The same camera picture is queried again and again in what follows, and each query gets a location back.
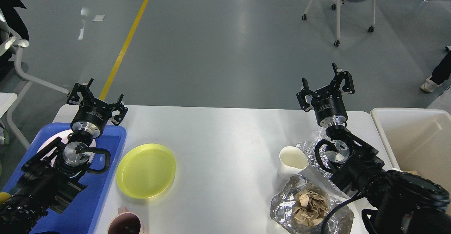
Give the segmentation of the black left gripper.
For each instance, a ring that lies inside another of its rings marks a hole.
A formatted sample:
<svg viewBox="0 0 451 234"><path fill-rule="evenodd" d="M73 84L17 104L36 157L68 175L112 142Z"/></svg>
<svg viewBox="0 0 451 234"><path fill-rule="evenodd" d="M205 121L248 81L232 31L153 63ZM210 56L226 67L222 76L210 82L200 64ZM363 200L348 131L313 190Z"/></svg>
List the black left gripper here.
<svg viewBox="0 0 451 234"><path fill-rule="evenodd" d="M86 85L76 83L68 95L67 104L79 106L70 125L72 131L85 131L90 133L93 138L98 138L103 134L108 120L118 126L124 120L128 108L124 105L123 94L115 103L111 104L94 100L90 91L93 81L94 79L90 79Z"/></svg>

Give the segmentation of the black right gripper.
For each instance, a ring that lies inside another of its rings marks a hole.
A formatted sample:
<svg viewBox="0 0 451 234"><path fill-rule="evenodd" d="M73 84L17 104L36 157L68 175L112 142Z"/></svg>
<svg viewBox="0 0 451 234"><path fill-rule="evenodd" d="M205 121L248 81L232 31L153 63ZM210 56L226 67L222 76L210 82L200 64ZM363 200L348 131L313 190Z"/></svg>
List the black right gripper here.
<svg viewBox="0 0 451 234"><path fill-rule="evenodd" d="M348 120L348 115L343 103L343 94L354 94L354 82L351 73L343 71L332 63L334 77L327 86L327 90L311 91L306 78L302 78L302 88L296 94L298 103L304 112L314 108L315 116L319 126L343 125ZM312 97L311 104L307 96Z"/></svg>

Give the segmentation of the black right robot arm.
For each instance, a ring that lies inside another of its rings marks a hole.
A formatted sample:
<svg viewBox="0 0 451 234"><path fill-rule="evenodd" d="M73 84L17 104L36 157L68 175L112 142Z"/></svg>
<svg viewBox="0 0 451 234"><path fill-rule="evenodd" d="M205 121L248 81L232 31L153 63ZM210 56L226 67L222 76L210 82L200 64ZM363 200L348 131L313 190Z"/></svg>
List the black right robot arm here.
<svg viewBox="0 0 451 234"><path fill-rule="evenodd" d="M332 69L334 77L327 86L311 91L307 79L302 78L303 86L296 94L301 109L314 110L317 124L326 129L328 138L314 148L316 162L332 175L330 181L340 191L355 192L328 213L321 233L326 233L328 221L338 210L366 198L374 207L361 211L370 234L449 234L449 192L419 175L383 170L378 150L346 126L342 95L355 92L351 73L338 69L335 63Z"/></svg>

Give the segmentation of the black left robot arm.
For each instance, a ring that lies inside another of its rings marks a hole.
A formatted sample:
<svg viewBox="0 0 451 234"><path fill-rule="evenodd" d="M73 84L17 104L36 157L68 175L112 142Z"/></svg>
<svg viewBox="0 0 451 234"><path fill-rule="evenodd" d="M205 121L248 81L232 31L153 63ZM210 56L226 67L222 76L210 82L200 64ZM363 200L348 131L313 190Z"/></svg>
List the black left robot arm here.
<svg viewBox="0 0 451 234"><path fill-rule="evenodd" d="M86 188L79 182L82 176L109 170L111 153L91 144L102 136L108 121L118 126L128 108L123 94L111 104L96 98L90 91L92 82L76 83L69 94L67 103L79 109L68 141L53 139L21 167L24 174L16 184L18 190L1 204L2 234L28 234L48 209L63 213Z"/></svg>

